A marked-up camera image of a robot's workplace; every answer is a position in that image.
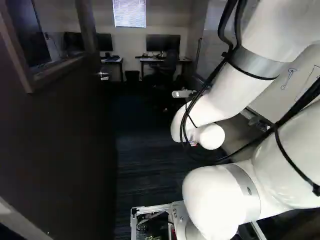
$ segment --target silver band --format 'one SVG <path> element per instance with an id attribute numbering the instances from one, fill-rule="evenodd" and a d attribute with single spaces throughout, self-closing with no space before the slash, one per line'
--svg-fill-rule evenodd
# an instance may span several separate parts
<path id="1" fill-rule="evenodd" d="M 234 176 L 245 197 L 245 223 L 255 221 L 261 213 L 261 202 L 258 190 L 248 174 L 238 165 L 227 164 L 225 168 Z"/>
<path id="2" fill-rule="evenodd" d="M 289 64 L 289 62 L 267 59 L 243 46 L 236 50 L 230 62 L 244 72 L 263 78 L 276 78 Z"/>

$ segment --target computer monitor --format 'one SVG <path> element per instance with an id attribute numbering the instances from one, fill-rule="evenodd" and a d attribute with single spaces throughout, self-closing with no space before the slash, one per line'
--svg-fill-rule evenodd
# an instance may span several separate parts
<path id="1" fill-rule="evenodd" d="M 161 52 L 168 50 L 180 51 L 180 35 L 148 34 L 146 36 L 146 50 Z"/>
<path id="2" fill-rule="evenodd" d="M 67 51 L 84 51 L 85 44 L 81 32 L 64 33 L 65 49 Z"/>
<path id="3" fill-rule="evenodd" d="M 110 33 L 96 34 L 99 51 L 111 52 L 114 50 Z"/>

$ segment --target desk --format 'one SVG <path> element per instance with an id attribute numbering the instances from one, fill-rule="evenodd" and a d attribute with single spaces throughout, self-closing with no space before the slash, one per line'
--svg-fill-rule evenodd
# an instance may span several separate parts
<path id="1" fill-rule="evenodd" d="M 119 65 L 120 70 L 120 77 L 121 77 L 121 83 L 124 82 L 124 72 L 122 68 L 122 63 L 124 62 L 124 58 L 120 57 L 118 60 L 108 60 L 108 59 L 101 59 L 101 63 L 105 65 Z"/>
<path id="2" fill-rule="evenodd" d="M 145 76 L 145 72 L 144 72 L 144 68 L 145 68 L 145 64 L 157 64 L 157 63 L 163 63 L 165 60 L 164 59 L 158 59 L 156 57 L 141 57 L 139 58 L 140 63 L 141 63 L 141 78 L 143 79 Z M 178 65 L 181 64 L 182 68 L 181 68 L 181 75 L 184 73 L 185 71 L 185 66 L 187 64 L 192 63 L 192 60 L 190 60 L 187 57 L 181 57 L 178 61 Z"/>

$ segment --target white wall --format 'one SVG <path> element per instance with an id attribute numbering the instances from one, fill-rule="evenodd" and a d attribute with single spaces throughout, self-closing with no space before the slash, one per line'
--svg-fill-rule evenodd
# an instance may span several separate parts
<path id="1" fill-rule="evenodd" d="M 124 58 L 124 71 L 140 70 L 135 56 L 146 52 L 147 34 L 181 35 L 180 55 L 185 56 L 191 4 L 192 0 L 147 0 L 146 28 L 115 28 L 112 0 L 92 0 L 96 31 L 111 33 L 113 54 Z"/>
<path id="2" fill-rule="evenodd" d="M 181 35 L 180 55 L 186 55 L 192 0 L 147 0 L 146 28 L 114 27 L 112 0 L 91 0 L 97 33 L 111 33 L 113 53 L 124 58 L 123 70 L 140 70 L 135 56 L 146 52 L 147 34 Z M 34 0 L 44 32 L 59 39 L 59 32 L 80 32 L 74 0 Z M 55 46 L 49 47 L 51 55 Z"/>

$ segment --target black cable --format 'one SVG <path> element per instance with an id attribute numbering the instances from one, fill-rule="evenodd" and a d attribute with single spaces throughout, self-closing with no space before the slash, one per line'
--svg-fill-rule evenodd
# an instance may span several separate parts
<path id="1" fill-rule="evenodd" d="M 241 4 L 238 5 L 237 10 L 238 10 L 238 14 L 236 15 L 237 18 L 235 18 L 234 20 L 234 24 L 236 26 L 236 29 L 241 29 L 241 26 L 239 26 L 241 24 L 241 17 L 242 14 L 240 13 L 240 11 L 243 11 L 243 8 L 245 6 L 245 3 L 247 1 L 243 1 L 241 2 Z M 230 18 L 230 15 L 236 5 L 237 1 L 236 0 L 228 0 L 228 2 L 226 3 L 226 6 L 223 10 L 220 22 L 219 22 L 219 27 L 218 27 L 218 36 L 219 38 L 227 43 L 229 45 L 229 49 L 228 49 L 228 53 L 225 55 L 225 58 L 220 62 L 220 64 L 214 69 L 214 71 L 210 74 L 210 76 L 206 79 L 206 81 L 203 83 L 202 88 L 200 91 L 197 92 L 196 96 L 192 99 L 192 101 L 190 102 L 188 108 L 186 109 L 185 113 L 183 114 L 183 117 L 181 119 L 181 124 L 180 124 L 180 142 L 182 144 L 182 147 L 184 149 L 184 151 L 186 152 L 186 154 L 193 160 L 195 160 L 196 162 L 201 161 L 202 163 L 207 164 L 208 162 L 203 162 L 203 156 L 199 156 L 198 153 L 195 153 L 196 155 L 198 155 L 198 157 L 200 158 L 195 158 L 194 156 L 192 156 L 190 153 L 188 153 L 188 149 L 187 147 L 191 147 L 189 139 L 187 137 L 187 133 L 186 133 L 186 122 L 187 122 L 187 118 L 189 117 L 189 119 L 191 120 L 191 123 L 196 126 L 193 122 L 193 120 L 190 117 L 190 111 L 191 109 L 194 107 L 194 105 L 196 104 L 196 102 L 198 101 L 198 99 L 202 96 L 202 94 L 204 93 L 204 91 L 207 89 L 207 87 L 211 84 L 212 80 L 218 75 L 218 73 L 220 72 L 221 68 L 224 66 L 224 64 L 229 60 L 229 58 L 231 57 L 231 55 L 234 52 L 233 49 L 233 44 L 225 37 L 224 33 L 225 33 L 225 27 L 227 25 L 227 22 Z M 237 38 L 237 45 L 238 41 L 241 39 L 241 34 L 239 35 L 239 33 L 236 33 L 238 38 Z"/>
<path id="2" fill-rule="evenodd" d="M 238 5 L 235 10 L 235 21 L 234 21 L 234 34 L 236 39 L 235 49 L 238 49 L 242 43 L 242 30 L 241 30 L 241 19 L 244 14 L 248 0 L 238 0 Z"/>
<path id="3" fill-rule="evenodd" d="M 282 153 L 283 157 L 286 159 L 286 161 L 291 165 L 291 167 L 300 175 L 300 177 L 305 180 L 306 182 L 308 182 L 311 187 L 312 187 L 312 192 L 320 197 L 320 186 L 316 183 L 314 183 L 310 178 L 308 178 L 298 167 L 297 165 L 295 165 L 295 163 L 291 160 L 291 158 L 289 157 L 289 155 L 287 154 L 287 152 L 284 149 L 284 146 L 282 145 L 281 141 L 280 141 L 280 137 L 279 137 L 279 131 L 278 131 L 278 126 L 275 125 L 273 127 L 273 131 L 274 131 L 274 137 L 275 137 L 275 141 L 276 144 L 279 147 L 280 152 Z"/>
<path id="4" fill-rule="evenodd" d="M 190 117 L 189 113 L 188 113 L 188 118 L 190 119 L 191 123 L 193 124 L 193 126 L 197 129 L 197 125 L 194 123 L 194 121 L 192 120 L 192 118 Z"/>
<path id="5" fill-rule="evenodd" d="M 320 78 L 318 78 L 311 87 L 298 99 L 290 110 L 276 123 L 281 127 L 294 115 L 300 112 L 305 106 L 311 103 L 320 94 Z"/>
<path id="6" fill-rule="evenodd" d="M 49 36 L 49 39 L 53 42 L 55 49 L 59 55 L 59 58 L 61 58 L 60 51 L 59 51 L 59 48 L 57 47 L 56 41 L 54 40 L 54 38 L 51 35 L 48 35 L 48 36 Z"/>
<path id="7" fill-rule="evenodd" d="M 244 145 L 237 151 L 222 157 L 216 162 L 222 162 L 225 161 L 232 156 L 242 152 L 244 149 L 247 147 L 257 144 L 259 142 L 262 142 L 264 139 L 266 139 L 270 134 L 274 133 L 275 135 L 275 140 L 277 142 L 277 145 L 279 146 L 279 149 L 281 153 L 283 154 L 284 158 L 291 164 L 292 160 L 289 158 L 288 154 L 286 153 L 285 149 L 283 148 L 280 138 L 279 138 L 279 133 L 278 129 L 283 126 L 287 121 L 289 121 L 292 117 L 294 117 L 297 113 L 299 113 L 305 106 L 307 106 L 309 103 L 311 103 L 318 95 L 320 95 L 320 79 L 318 78 L 312 85 L 311 87 L 302 95 L 302 97 L 290 108 L 290 110 L 279 120 L 277 121 L 272 128 L 267 130 L 264 134 L 261 136 L 257 137 L 253 141 L 249 142 L 248 144 Z M 314 193 L 319 193 L 320 195 L 320 187 L 316 185 L 315 183 L 310 183 L 313 187 L 313 192 Z"/>
<path id="8" fill-rule="evenodd" d="M 228 0 L 225 4 L 223 13 L 221 15 L 220 18 L 220 22 L 218 25 L 218 37 L 220 38 L 220 40 L 226 44 L 228 44 L 229 49 L 228 52 L 230 53 L 232 51 L 232 49 L 234 48 L 233 43 L 227 39 L 227 37 L 225 36 L 225 29 L 226 29 L 226 25 L 228 23 L 228 20 L 235 8 L 237 4 L 237 0 Z"/>
<path id="9" fill-rule="evenodd" d="M 168 224 L 171 224 L 171 225 L 175 225 L 173 222 L 171 222 L 171 221 L 169 221 L 169 220 L 164 220 L 164 219 L 157 219 L 157 218 L 155 218 L 155 219 L 150 219 L 150 221 L 164 222 L 164 223 L 168 223 Z M 138 226 L 139 226 L 139 225 L 137 225 L 137 226 L 135 227 L 135 229 L 136 229 L 138 232 L 143 232 L 144 230 L 139 229 Z"/>

